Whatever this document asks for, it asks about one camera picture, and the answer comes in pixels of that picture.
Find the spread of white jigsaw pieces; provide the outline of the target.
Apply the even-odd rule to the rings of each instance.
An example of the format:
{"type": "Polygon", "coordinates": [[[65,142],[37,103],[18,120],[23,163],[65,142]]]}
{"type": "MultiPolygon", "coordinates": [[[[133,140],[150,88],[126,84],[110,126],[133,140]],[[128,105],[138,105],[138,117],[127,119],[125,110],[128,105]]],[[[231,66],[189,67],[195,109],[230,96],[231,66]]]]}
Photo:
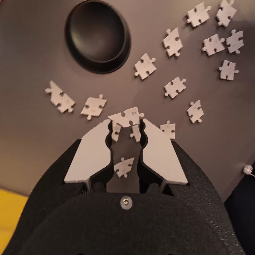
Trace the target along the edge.
{"type": "MultiPolygon", "coordinates": [[[[234,13],[236,12],[236,10],[232,7],[233,3],[234,1],[230,1],[229,3],[227,1],[222,1],[221,7],[217,13],[219,25],[227,22],[229,23],[231,18],[233,18],[234,13]]],[[[143,80],[148,77],[148,75],[152,74],[152,72],[156,70],[156,67],[153,64],[155,60],[155,58],[150,59],[147,53],[144,54],[135,64],[135,76],[139,75],[143,80]]],[[[59,105],[58,110],[61,113],[65,111],[73,111],[72,106],[75,102],[67,94],[62,94],[62,89],[53,81],[49,82],[49,88],[45,89],[45,93],[51,94],[50,101],[55,106],[59,105]]],[[[88,120],[90,120],[92,116],[99,116],[102,110],[100,107],[104,107],[105,103],[106,100],[103,99],[102,94],[99,95],[99,98],[89,97],[85,104],[88,108],[84,107],[81,114],[87,115],[88,120]]]]}

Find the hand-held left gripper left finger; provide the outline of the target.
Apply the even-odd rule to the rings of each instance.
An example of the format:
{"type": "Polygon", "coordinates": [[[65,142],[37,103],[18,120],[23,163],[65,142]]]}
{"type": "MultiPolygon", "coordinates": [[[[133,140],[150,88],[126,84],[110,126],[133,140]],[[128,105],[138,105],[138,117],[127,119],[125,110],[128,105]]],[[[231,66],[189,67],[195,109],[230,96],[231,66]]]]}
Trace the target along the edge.
{"type": "Polygon", "coordinates": [[[64,183],[85,183],[91,191],[100,182],[106,188],[113,177],[112,128],[106,119],[81,138],[64,183]]]}

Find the yellow plastic bin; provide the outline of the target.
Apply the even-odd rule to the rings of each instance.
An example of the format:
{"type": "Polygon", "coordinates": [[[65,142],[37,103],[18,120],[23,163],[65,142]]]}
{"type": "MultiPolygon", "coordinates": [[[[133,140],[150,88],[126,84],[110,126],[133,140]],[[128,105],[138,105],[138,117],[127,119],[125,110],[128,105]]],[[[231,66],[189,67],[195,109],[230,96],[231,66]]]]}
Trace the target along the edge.
{"type": "Polygon", "coordinates": [[[1,247],[5,247],[10,241],[27,200],[27,196],[0,189],[1,247]]]}

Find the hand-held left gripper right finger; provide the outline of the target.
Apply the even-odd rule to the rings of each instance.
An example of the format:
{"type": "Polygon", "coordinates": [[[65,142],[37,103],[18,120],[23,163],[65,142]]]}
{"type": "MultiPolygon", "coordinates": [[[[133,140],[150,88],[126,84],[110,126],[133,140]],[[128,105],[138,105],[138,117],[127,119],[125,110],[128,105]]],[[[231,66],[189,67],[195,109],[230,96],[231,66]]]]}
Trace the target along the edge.
{"type": "Polygon", "coordinates": [[[153,183],[163,192],[167,184],[187,185],[188,180],[170,138],[147,119],[139,123],[141,150],[138,159],[140,191],[153,183]]]}

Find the white jigsaw piece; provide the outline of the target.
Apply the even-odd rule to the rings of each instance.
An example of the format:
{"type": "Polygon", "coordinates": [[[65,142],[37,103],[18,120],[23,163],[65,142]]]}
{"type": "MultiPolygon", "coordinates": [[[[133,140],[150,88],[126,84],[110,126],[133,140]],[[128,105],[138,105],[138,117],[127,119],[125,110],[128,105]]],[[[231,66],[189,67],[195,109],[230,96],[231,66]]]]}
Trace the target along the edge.
{"type": "Polygon", "coordinates": [[[129,123],[130,121],[132,121],[133,125],[137,125],[139,124],[139,117],[144,117],[144,113],[139,113],[137,107],[124,110],[123,113],[124,116],[122,116],[121,112],[108,116],[108,118],[113,121],[113,126],[119,124],[122,127],[126,128],[131,126],[129,123]]]}

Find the white hoodie drawstring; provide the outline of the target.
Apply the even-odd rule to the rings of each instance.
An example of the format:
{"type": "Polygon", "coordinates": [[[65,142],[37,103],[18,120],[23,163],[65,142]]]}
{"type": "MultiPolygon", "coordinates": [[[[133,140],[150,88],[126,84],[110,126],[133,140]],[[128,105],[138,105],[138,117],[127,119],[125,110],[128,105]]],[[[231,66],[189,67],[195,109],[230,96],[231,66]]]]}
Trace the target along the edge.
{"type": "Polygon", "coordinates": [[[243,173],[244,174],[255,177],[255,175],[252,174],[252,171],[253,171],[253,167],[251,165],[247,164],[243,167],[243,173]]]}

